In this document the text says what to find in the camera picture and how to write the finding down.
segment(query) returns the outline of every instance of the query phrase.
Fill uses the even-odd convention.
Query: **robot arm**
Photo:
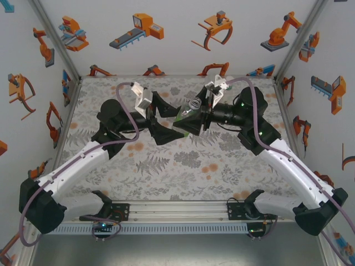
[[[149,92],[138,83],[132,83],[131,86],[138,97],[135,104],[137,112],[131,113],[131,116],[139,130],[149,129],[157,145],[164,145],[184,137],[184,134],[180,132],[163,127],[155,118],[156,109],[161,117],[174,117],[178,115],[180,108],[172,107],[157,92]],[[327,192],[340,206],[343,205],[348,195],[342,188],[334,190],[319,179],[291,151],[286,142],[281,139],[280,133],[262,118],[267,108],[267,102],[258,88],[255,88],[258,135],[264,144],[286,152],[291,157],[286,157],[272,149],[265,149],[255,139],[251,89],[245,88],[234,105],[220,104],[214,98],[220,100],[220,91],[223,92],[226,88],[228,88],[226,80],[217,75],[215,82],[206,84],[196,96],[202,102],[199,111],[192,116],[174,122],[174,126],[194,135],[199,135],[202,126],[204,130],[207,130],[212,122],[240,127],[241,132],[239,132],[238,138],[241,143],[254,155],[260,156],[274,167],[299,196],[299,198],[287,198],[271,195],[263,190],[256,190],[245,199],[245,211],[251,216],[255,213],[262,213],[294,219],[304,231],[314,236],[318,235],[338,212],[324,192]],[[48,181],[51,182],[37,196],[35,203],[31,204],[26,214],[26,217],[42,233],[52,231],[64,219],[72,219],[86,214],[107,218],[111,214],[110,199],[98,191],[82,197],[64,198],[65,193],[86,173],[110,160],[122,149],[124,144],[105,146],[87,153],[88,150],[98,144],[125,139],[121,133],[133,130],[132,123],[128,121],[119,102],[114,99],[107,100],[102,104],[97,118],[100,120],[100,129],[85,148],[59,169],[39,178],[38,182],[27,179],[21,185],[20,212],[23,211],[30,196],[41,185]],[[306,169],[307,174],[301,171],[295,162]],[[59,176],[53,180],[52,176],[56,173],[59,173]],[[313,183],[307,176],[308,174],[314,177],[318,183]]]

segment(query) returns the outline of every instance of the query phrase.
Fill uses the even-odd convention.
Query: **floral tablecloth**
[[[159,78],[85,78],[62,152],[60,164],[75,155],[99,128],[96,118],[101,104],[115,98],[115,86],[137,81],[159,92],[173,106],[180,106],[195,96],[204,84],[198,76]],[[268,102],[264,118],[287,140],[272,79],[252,79]],[[231,103],[246,83],[233,85],[222,102]],[[135,94],[125,87],[121,96],[134,111]],[[174,119],[159,119],[171,127]],[[226,200],[247,197],[255,189],[276,195],[291,196],[294,190],[271,166],[247,151],[237,138],[215,124],[199,137],[189,135],[164,146],[157,146],[148,130],[140,139],[126,144],[109,162],[97,167],[76,184],[68,196],[101,190],[113,200]]]

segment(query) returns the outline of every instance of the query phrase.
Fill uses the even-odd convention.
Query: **vent grille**
[[[120,234],[246,234],[246,223],[193,223],[193,224],[127,224],[123,223]],[[96,235],[114,233],[118,226],[113,226],[107,232]],[[49,234],[88,235],[92,224],[65,223]]]

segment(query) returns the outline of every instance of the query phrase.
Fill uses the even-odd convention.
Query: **white wall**
[[[53,167],[57,150],[49,137],[45,123],[49,101],[52,101],[66,120],[69,106],[64,108],[62,95],[62,70],[65,66],[55,51],[54,65],[46,68],[44,58],[39,51],[39,41],[33,36],[33,27],[42,30],[39,20],[29,3],[23,0],[11,0],[14,13],[4,13],[0,9],[1,46],[0,46],[0,140],[8,145],[8,151],[0,156],[0,247],[3,247],[18,230],[20,213],[18,211],[19,188],[27,178],[27,171],[35,169],[43,161],[52,157],[47,172]],[[49,48],[53,47],[49,38],[43,37]],[[36,111],[21,121],[27,113],[24,106],[8,95],[8,74],[21,73],[32,83],[36,95],[28,100],[28,105]],[[53,126],[58,127],[57,118],[52,115]]]
[[[312,29],[312,34],[320,33],[319,44],[315,54],[305,63],[295,59],[286,77],[296,77],[294,101],[288,107],[290,117],[296,115],[308,120],[312,127],[309,134],[305,163],[311,170],[329,175],[335,187],[344,188],[349,198],[344,205],[345,210],[355,221],[355,163],[350,162],[342,171],[342,143],[345,145],[345,157],[355,155],[355,33],[352,26],[355,2],[334,3],[330,1],[328,8]],[[316,76],[330,84],[342,75],[347,84],[343,96],[343,108],[336,115],[331,114],[331,102],[323,94],[311,87],[311,76]],[[285,100],[290,97],[290,89],[285,92]],[[301,135],[298,137],[301,154],[303,145]],[[351,245],[355,245],[355,236],[341,214],[333,224]]]
[[[268,40],[275,28],[282,26],[284,15],[291,11],[303,23],[315,0],[41,2],[54,26],[58,27],[62,23],[62,16],[69,16],[87,32],[89,46],[78,52],[68,51],[81,75],[88,75],[89,67],[93,64],[118,75],[142,75],[154,64],[168,75],[196,75],[208,64],[225,62],[230,62],[228,74],[245,75],[270,64],[275,64],[277,71],[290,45],[269,52],[260,43]],[[191,40],[203,43],[206,30],[198,23],[220,10],[225,11],[226,16],[233,21],[234,31],[225,45],[210,40],[211,51],[208,52]],[[109,43],[115,38],[134,28],[132,15],[135,13],[152,16],[154,23],[164,28],[164,39],[143,38],[122,51],[110,47]],[[296,29],[290,27],[286,40],[292,44],[295,37]]]

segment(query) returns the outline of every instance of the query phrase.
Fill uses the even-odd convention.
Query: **purple cable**
[[[273,231],[273,230],[275,229],[275,227],[276,227],[277,219],[278,219],[278,216],[276,216],[275,221],[274,221],[274,223],[271,225],[270,230],[269,230],[266,234],[264,234],[262,237],[258,237],[259,240],[262,240],[262,239],[266,238],[267,236],[269,236],[269,235],[272,233],[272,231]],[[256,238],[256,237],[254,237],[250,232],[248,232],[248,235],[252,238],[252,240],[254,240],[254,239]]]
[[[95,220],[95,221],[99,221],[99,222],[116,223],[119,226],[119,229],[115,233],[111,234],[109,237],[103,238],[103,241],[106,241],[106,240],[109,240],[111,238],[114,238],[122,230],[122,225],[119,222],[115,221],[115,220],[111,220],[111,219],[108,219],[108,218],[106,218],[106,219],[104,219],[104,218],[96,218],[96,217],[92,217],[92,216],[89,216],[89,215],[84,215],[83,217],[85,217],[86,219],[91,219],[91,220]],[[95,236],[95,227],[93,227],[93,229],[91,230],[91,235],[94,238],[97,239],[97,236]]]
[[[252,101],[253,101],[253,125],[254,125],[254,137],[256,139],[256,141],[265,149],[267,150],[271,150],[271,151],[275,151],[278,152],[279,154],[284,155],[285,157],[287,157],[288,159],[291,158],[291,156],[289,154],[287,154],[284,151],[275,149],[273,147],[270,147],[269,145],[266,145],[265,143],[263,143],[261,141],[261,139],[259,138],[259,134],[258,134],[258,127],[257,127],[257,99],[256,99],[256,93],[255,93],[255,88],[253,86],[253,83],[250,81],[250,79],[245,78],[245,77],[241,77],[241,78],[236,78],[236,79],[232,79],[227,81],[227,84],[232,84],[236,81],[246,81],[250,87],[251,90],[251,96],[252,96]],[[350,225],[352,231],[355,233],[355,225],[353,224],[353,222],[351,221],[350,217],[348,216],[348,214],[344,211],[344,209],[325,191],[323,190],[323,187],[317,182],[317,180],[310,174],[308,173],[308,171],[296,160],[292,160],[292,162],[297,165],[297,167],[299,169],[301,169],[312,181],[313,183],[319,188],[319,190],[326,195],[326,197],[337,207],[337,209],[341,212],[341,214],[344,216],[345,220],[348,222],[348,224]],[[339,258],[344,262],[344,259],[341,257],[340,253],[338,252],[338,250],[336,249],[336,247],[334,247],[334,245],[331,243],[329,237],[322,231],[321,232],[323,234],[323,236],[326,238],[326,240],[328,241],[329,245],[332,247],[332,249],[334,250],[334,252],[339,256]]]
[[[128,111],[127,107],[125,106],[120,94],[119,94],[119,88],[121,86],[124,85],[131,85],[130,82],[123,82],[117,85],[116,87],[116,96],[117,96],[117,100],[118,102],[121,104],[122,109],[124,110],[124,112],[126,113],[129,121],[132,123],[134,131],[135,131],[135,136],[133,139],[130,140],[116,140],[116,141],[109,141],[100,145],[97,145],[95,147],[92,147],[91,149],[88,149],[86,152],[83,153],[83,155],[88,155],[89,153],[91,153],[92,151],[99,149],[101,147],[104,146],[108,146],[108,145],[112,145],[112,144],[123,144],[123,143],[128,143],[128,142],[134,142],[139,138],[139,130],[138,130],[138,126],[135,123],[133,117],[131,116],[130,112]],[[81,159],[80,156],[78,156],[77,158],[75,158],[73,161],[71,161],[70,163],[68,163],[66,166],[64,166],[62,169],[60,169],[57,173],[55,173],[52,176],[52,180],[55,180],[61,173],[63,173],[66,169],[70,168],[70,166],[72,166],[74,163],[76,163],[77,161],[79,161]],[[34,201],[34,199],[38,196],[38,194],[43,191],[45,189],[45,187],[47,187],[50,184],[50,180],[48,180],[46,183],[43,184],[42,187],[40,187],[39,189],[36,190],[36,192],[31,196],[31,198],[29,198],[28,202],[26,203],[26,205],[24,206],[24,209],[22,211],[21,217],[20,217],[20,223],[19,223],[19,237],[20,240],[22,242],[22,244],[25,247],[32,247],[33,245],[36,245],[38,243],[38,241],[40,240],[40,238],[42,237],[42,235],[40,234],[37,239],[32,242],[32,243],[28,243],[25,239],[24,239],[24,234],[23,234],[23,223],[24,223],[24,219],[26,217],[26,213],[28,211],[29,206],[32,204],[32,202]]]

